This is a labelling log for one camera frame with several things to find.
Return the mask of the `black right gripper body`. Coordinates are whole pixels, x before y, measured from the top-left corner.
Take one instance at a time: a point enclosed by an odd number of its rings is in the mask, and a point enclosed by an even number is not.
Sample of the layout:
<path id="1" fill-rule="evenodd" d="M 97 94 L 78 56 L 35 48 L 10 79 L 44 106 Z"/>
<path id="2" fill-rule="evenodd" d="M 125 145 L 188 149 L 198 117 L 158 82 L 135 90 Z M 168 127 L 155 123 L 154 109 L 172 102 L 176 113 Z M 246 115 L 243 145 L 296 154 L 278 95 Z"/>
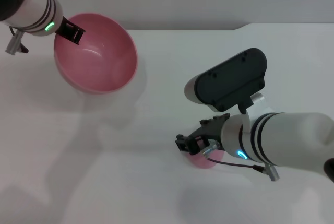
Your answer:
<path id="1" fill-rule="evenodd" d="M 196 141 L 202 141 L 201 146 L 207 147 L 210 144 L 218 143 L 219 147 L 221 144 L 221 131 L 225 122 L 230 118 L 229 113 L 223 115 L 214 116 L 210 119 L 204 119 L 200 121 L 200 128 L 192 133 L 192 137 Z"/>

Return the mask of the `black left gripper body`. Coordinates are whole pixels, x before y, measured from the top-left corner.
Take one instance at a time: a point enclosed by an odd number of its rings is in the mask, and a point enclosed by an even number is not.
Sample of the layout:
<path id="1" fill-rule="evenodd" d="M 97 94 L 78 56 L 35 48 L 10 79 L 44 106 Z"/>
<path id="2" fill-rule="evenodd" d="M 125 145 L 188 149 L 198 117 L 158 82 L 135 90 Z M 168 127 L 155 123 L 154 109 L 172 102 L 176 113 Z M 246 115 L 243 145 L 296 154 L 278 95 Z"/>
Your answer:
<path id="1" fill-rule="evenodd" d="M 59 28 L 55 31 L 55 33 L 63 38 L 70 38 L 71 31 L 72 31 L 71 24 L 65 17 L 63 17 L 62 22 Z"/>

